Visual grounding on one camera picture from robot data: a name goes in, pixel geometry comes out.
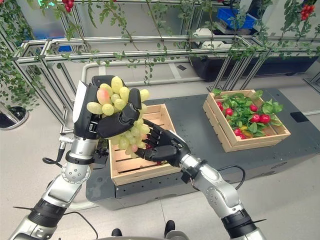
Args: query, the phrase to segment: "black cylinder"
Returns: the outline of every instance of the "black cylinder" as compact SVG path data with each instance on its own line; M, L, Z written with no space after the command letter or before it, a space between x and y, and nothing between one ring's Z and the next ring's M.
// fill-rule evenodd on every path
M28 219L41 226L54 228L66 210L67 208L53 205L41 198L28 215Z
M239 238L257 229L245 209L221 219L231 239Z

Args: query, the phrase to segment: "gray table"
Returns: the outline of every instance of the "gray table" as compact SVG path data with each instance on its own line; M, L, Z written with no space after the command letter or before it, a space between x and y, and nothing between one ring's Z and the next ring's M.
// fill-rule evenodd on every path
M246 170L246 180L279 173L320 152L320 132L307 119L297 122L291 113L299 110L277 89L265 89L262 98L284 104L277 116L291 132L291 136L276 146L260 147L225 153L208 118L202 109L207 94L146 101L147 105L165 104L173 125L189 145L192 153L206 159L213 168L240 165ZM86 184L86 197L107 209L115 210L150 201L194 192L180 178L181 173L154 177L121 186L110 178L110 164L92 172ZM241 172L230 168L222 173L230 183L239 182Z

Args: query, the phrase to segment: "robotic arm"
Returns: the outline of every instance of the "robotic arm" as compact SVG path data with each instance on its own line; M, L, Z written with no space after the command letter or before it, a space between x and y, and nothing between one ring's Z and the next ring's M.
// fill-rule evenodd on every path
M105 77L104 83L110 84L113 76ZM94 155L97 153L100 136L109 138L121 134L130 129L138 119L141 99L139 90L135 88L130 91L128 104L121 112L103 119L100 115L90 113L87 103L97 102L96 85L79 82L72 117L74 137L60 137L56 161L43 159L46 163L58 164L66 144L71 144L71 149L65 156L66 163L61 166L61 174L49 184L31 213L23 218L10 236L10 240L50 239L82 184L91 175L90 164L96 162ZM139 148L136 152L138 156L155 162L166 160L174 167L181 167L182 180L185 183L191 181L195 188L203 192L231 239L265 240L242 206L237 191L223 180L218 171L205 161L193 157L187 144L178 135L148 120L144 119L144 123L152 128L145 140L152 148Z

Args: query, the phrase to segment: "grape bunch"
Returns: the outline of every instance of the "grape bunch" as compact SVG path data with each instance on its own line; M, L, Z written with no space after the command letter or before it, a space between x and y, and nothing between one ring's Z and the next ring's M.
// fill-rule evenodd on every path
M71 9L74 7L74 1L75 0L62 0L64 3L64 8L68 13L70 13Z
M98 102L89 102L86 108L93 114L102 115L103 118L111 116L114 113L120 112L128 103L129 88L123 86L120 77L115 76L111 80L111 86L102 83L96 92ZM149 91L147 89L140 90L141 102L149 98ZM110 137L112 145L118 145L118 148L125 150L125 154L130 155L135 159L137 155L135 152L138 148L144 149L146 144L142 140L147 138L150 128L144 124L142 115L147 111L147 106L141 103L141 110L139 119L134 122L133 127L119 135Z

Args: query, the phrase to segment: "silver robot arm segment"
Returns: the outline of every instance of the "silver robot arm segment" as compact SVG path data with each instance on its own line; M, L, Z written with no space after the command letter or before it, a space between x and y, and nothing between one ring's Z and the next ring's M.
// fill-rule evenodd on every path
M191 154L180 161L181 171L188 173L193 187L201 191L221 218L232 240L266 240L242 205L237 190L221 174Z

